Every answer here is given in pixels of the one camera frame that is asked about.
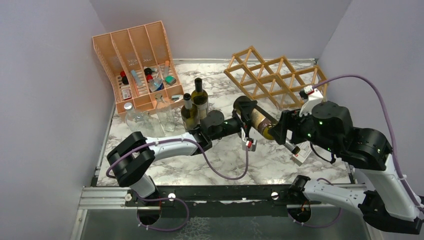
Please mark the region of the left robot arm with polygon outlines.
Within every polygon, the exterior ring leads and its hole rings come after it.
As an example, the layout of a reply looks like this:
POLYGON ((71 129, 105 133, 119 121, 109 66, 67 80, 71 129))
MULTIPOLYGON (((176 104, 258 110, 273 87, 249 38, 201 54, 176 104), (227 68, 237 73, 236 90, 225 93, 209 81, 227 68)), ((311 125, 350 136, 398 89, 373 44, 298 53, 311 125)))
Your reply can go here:
POLYGON ((253 126, 252 111, 257 101, 245 96, 236 99, 232 117, 225 119, 221 111, 212 110, 194 129, 178 136, 146 137, 140 131, 131 133, 107 155, 108 178, 120 187, 129 187, 144 205, 157 200, 157 187, 146 174, 155 161, 177 157, 204 155, 213 141, 237 134, 245 152, 254 151, 256 142, 249 137, 253 126))

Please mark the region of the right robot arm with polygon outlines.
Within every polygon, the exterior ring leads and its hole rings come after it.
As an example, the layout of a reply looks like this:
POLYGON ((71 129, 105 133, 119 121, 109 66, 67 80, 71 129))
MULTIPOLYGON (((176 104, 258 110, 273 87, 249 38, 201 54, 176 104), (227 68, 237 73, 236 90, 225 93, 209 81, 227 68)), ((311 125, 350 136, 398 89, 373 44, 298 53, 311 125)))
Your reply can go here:
POLYGON ((297 176, 288 190, 292 202, 324 202, 362 215, 367 224, 384 232, 420 233, 424 221, 397 175, 394 151, 383 133, 355 127, 349 110, 331 101, 319 103, 306 116, 299 110, 283 111, 269 134, 282 145, 288 131, 292 144, 307 141, 328 150, 362 171, 374 186, 374 190, 354 191, 297 176))

